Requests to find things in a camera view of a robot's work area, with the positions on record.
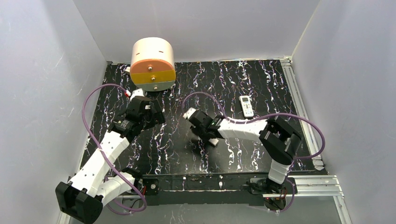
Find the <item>white remote control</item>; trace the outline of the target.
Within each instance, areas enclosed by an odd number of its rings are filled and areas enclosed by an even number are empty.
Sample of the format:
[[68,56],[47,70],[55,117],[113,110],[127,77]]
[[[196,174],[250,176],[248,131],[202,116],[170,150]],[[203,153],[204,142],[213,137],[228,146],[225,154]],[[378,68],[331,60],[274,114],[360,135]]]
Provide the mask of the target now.
[[245,118],[254,117],[254,111],[251,104],[250,96],[239,96],[242,112]]

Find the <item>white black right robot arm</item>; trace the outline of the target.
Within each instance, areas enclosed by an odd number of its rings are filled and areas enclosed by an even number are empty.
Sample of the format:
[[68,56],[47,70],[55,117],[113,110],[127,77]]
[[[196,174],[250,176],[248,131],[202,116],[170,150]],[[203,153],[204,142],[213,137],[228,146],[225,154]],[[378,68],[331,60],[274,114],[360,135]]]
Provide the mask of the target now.
[[203,142],[216,146],[220,139],[242,139],[259,142],[271,157],[268,176],[258,183],[251,183],[252,189],[261,192],[282,191],[302,137],[284,119],[276,115],[259,121],[230,121],[225,116],[211,118],[206,113],[190,108],[183,118],[191,123],[191,131]]

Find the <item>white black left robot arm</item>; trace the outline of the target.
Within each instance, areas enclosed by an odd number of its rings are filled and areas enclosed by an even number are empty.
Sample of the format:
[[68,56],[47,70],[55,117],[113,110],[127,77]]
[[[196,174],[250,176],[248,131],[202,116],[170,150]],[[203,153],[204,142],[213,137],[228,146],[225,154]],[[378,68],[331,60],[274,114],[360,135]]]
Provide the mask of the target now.
[[60,211],[84,224],[93,224],[104,206],[132,190],[141,175],[132,168],[119,172],[114,162],[143,130],[165,123],[159,102],[144,96],[132,97],[127,109],[114,117],[107,133],[86,164],[55,189]]

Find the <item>long white rectangular block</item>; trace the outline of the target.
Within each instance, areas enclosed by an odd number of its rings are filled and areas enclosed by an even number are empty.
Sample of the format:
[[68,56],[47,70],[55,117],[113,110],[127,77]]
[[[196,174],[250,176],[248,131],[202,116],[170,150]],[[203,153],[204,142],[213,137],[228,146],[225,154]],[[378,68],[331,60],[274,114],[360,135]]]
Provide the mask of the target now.
[[219,140],[218,139],[209,139],[208,142],[210,143],[210,145],[215,147],[215,146],[217,146]]

